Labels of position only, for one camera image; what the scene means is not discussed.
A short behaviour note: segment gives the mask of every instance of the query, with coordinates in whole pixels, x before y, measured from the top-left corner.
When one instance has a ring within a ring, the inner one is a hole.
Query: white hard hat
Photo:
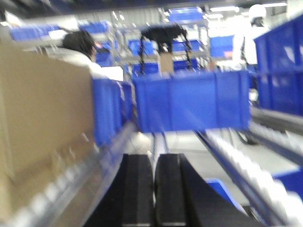
[[[250,21],[253,22],[257,17],[266,17],[266,9],[264,6],[256,4],[249,9],[248,14]]]

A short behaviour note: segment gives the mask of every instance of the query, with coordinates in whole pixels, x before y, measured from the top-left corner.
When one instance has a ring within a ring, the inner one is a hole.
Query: cardboard box
[[[89,69],[0,44],[0,221],[92,149]]]
[[[159,72],[174,72],[174,63],[172,60],[173,54],[172,53],[160,53],[158,58],[159,64]]]

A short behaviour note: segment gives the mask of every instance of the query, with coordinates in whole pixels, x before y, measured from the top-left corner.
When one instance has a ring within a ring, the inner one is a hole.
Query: person
[[[256,4],[249,9],[251,26],[234,36],[232,59],[235,63],[234,69],[240,70],[242,66],[255,70],[257,68],[257,52],[254,39],[268,32],[264,26],[266,9]]]
[[[88,67],[93,78],[108,78],[108,69],[96,61],[95,41],[87,31],[69,32],[62,41],[62,47],[47,48],[46,54],[74,65]]]

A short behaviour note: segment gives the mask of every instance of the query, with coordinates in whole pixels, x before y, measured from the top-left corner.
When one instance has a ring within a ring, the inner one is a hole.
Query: white uniform
[[[233,39],[232,59],[235,63],[241,63],[241,50],[244,45],[244,56],[249,65],[257,64],[257,52],[254,39],[268,32],[266,27],[250,27],[245,32],[236,34]]]
[[[88,67],[93,78],[123,80],[121,67],[101,67],[78,51],[65,48],[46,48],[46,53],[50,58],[59,59],[77,66]]]

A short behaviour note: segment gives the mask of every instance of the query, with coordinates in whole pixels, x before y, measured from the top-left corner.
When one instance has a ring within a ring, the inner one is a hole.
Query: blue plastic crate
[[[217,36],[210,38],[210,46],[212,47],[226,47],[232,46],[234,35]]]
[[[178,8],[169,10],[169,21],[201,20],[203,12],[199,7]]]
[[[303,72],[260,74],[257,79],[260,107],[288,114],[303,114]]]
[[[58,30],[57,25],[39,25],[39,26],[22,26],[12,27],[11,36],[15,41],[25,41],[39,39],[42,36],[48,36],[50,31]]]
[[[280,180],[286,190],[297,193],[303,200],[303,171],[298,168],[292,171],[285,171],[273,174],[273,178]]]
[[[157,74],[133,82],[143,132],[248,127],[247,71],[179,71],[171,78]]]
[[[191,44],[193,51],[199,51],[201,48],[201,42],[199,40],[190,40],[190,44]],[[173,40],[172,41],[172,50],[173,50],[173,52],[184,51],[185,50],[184,42]]]
[[[152,41],[146,41],[144,40],[144,54],[154,54],[154,48]],[[141,46],[141,41],[134,39],[134,40],[128,40],[128,47],[133,53],[133,55],[139,55],[139,50]]]
[[[132,87],[129,83],[121,83],[123,88],[122,98],[122,118],[123,122],[129,121],[133,117],[133,99],[132,99]]]
[[[232,197],[232,195],[220,179],[208,178],[205,181],[226,201],[234,205],[239,211],[243,211],[243,207]]]
[[[261,73],[303,69],[303,15],[255,39]]]
[[[152,74],[157,72],[159,72],[159,66],[157,62],[146,62],[144,64],[145,74]],[[137,76],[140,74],[140,64],[133,64],[132,74],[133,76]]]
[[[192,68],[198,69],[198,61],[196,58],[191,59]],[[187,68],[186,60],[174,61],[174,71],[185,70]],[[157,62],[146,62],[144,66],[145,74],[153,74],[159,72],[159,66]],[[132,70],[133,76],[138,76],[140,74],[140,64],[134,64]]]
[[[257,76],[259,105],[265,109],[272,109],[271,76],[261,74]]]
[[[97,53],[96,54],[96,63],[101,67],[110,67],[113,66],[112,57],[109,52]]]
[[[117,81],[93,79],[95,141],[106,144],[122,127],[121,92]]]
[[[191,59],[191,66],[193,69],[198,69],[198,61],[196,58]],[[186,60],[174,61],[174,71],[186,70],[186,69],[187,69]]]
[[[39,35],[33,26],[28,27],[13,27],[11,28],[11,36],[15,41],[24,41],[38,39]]]
[[[80,30],[87,31],[91,34],[105,33],[109,31],[109,28],[110,23],[107,20],[79,25]]]
[[[232,46],[211,47],[210,56],[212,57],[226,57],[229,52],[232,52]]]

